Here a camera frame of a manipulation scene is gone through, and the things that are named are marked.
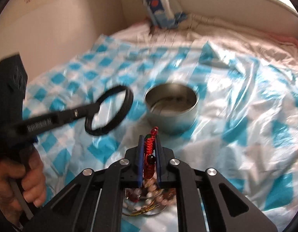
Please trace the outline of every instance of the wall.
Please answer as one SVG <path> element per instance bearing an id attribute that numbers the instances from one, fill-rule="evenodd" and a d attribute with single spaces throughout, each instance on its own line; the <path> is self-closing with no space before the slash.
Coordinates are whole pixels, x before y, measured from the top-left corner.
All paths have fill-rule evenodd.
<path id="1" fill-rule="evenodd" d="M 120 0 L 10 0 L 0 15 L 0 59 L 20 52 L 31 81 L 126 26 Z"/>
<path id="2" fill-rule="evenodd" d="M 277 0 L 178 0 L 183 10 L 298 38 L 298 15 Z M 122 0 L 128 24 L 146 16 L 142 0 Z"/>

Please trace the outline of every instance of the round metal container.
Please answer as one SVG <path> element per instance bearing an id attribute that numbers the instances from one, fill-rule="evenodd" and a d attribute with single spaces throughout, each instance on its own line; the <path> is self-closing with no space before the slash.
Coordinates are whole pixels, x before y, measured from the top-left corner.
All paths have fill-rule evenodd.
<path id="1" fill-rule="evenodd" d="M 171 135 L 185 132 L 196 120 L 198 99 L 198 94 L 183 84 L 153 87 L 145 95 L 149 123 Z"/>

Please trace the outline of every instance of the hand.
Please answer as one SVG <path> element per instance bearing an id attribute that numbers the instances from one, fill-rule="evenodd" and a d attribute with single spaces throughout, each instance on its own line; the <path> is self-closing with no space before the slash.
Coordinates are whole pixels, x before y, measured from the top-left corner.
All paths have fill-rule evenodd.
<path id="1" fill-rule="evenodd" d="M 31 154 L 29 166 L 31 170 L 26 174 L 24 165 L 10 159 L 0 159 L 0 209 L 7 220 L 16 226 L 19 225 L 22 208 L 14 196 L 8 178 L 23 178 L 23 197 L 28 203 L 33 202 L 36 207 L 40 207 L 46 200 L 44 165 L 37 150 Z"/>

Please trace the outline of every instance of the metal screw cap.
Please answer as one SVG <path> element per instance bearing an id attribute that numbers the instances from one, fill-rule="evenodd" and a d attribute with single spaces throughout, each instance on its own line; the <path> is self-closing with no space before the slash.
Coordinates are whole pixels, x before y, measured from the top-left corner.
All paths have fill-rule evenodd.
<path id="1" fill-rule="evenodd" d="M 215 176 L 217 174 L 217 171 L 214 168 L 209 168 L 207 170 L 207 173 L 211 176 Z"/>
<path id="2" fill-rule="evenodd" d="M 82 174 L 83 174 L 84 176 L 89 176 L 89 175 L 91 175 L 92 173 L 93 173 L 93 171 L 92 171 L 92 169 L 90 169 L 90 168 L 87 168 L 87 169 L 85 169 L 85 170 L 82 171 Z"/>
<path id="3" fill-rule="evenodd" d="M 122 166 L 128 165 L 128 164 L 129 164 L 129 160 L 128 160 L 128 159 L 121 159 L 121 160 L 120 160 L 120 164 L 121 164 Z"/>
<path id="4" fill-rule="evenodd" d="M 169 161 L 169 163 L 172 164 L 172 165 L 174 165 L 174 166 L 176 166 L 176 165 L 179 165 L 180 164 L 180 160 L 178 160 L 178 159 L 171 159 Z"/>

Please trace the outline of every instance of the pink cloth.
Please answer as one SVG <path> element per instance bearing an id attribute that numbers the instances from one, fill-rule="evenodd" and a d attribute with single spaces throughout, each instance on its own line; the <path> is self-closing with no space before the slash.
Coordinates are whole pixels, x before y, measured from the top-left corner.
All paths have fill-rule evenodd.
<path id="1" fill-rule="evenodd" d="M 273 33 L 266 33 L 270 38 L 273 38 L 279 42 L 282 43 L 292 43 L 295 44 L 296 47 L 298 48 L 298 40 L 295 37 L 287 37 L 287 36 L 281 36 L 281 35 L 276 35 Z"/>

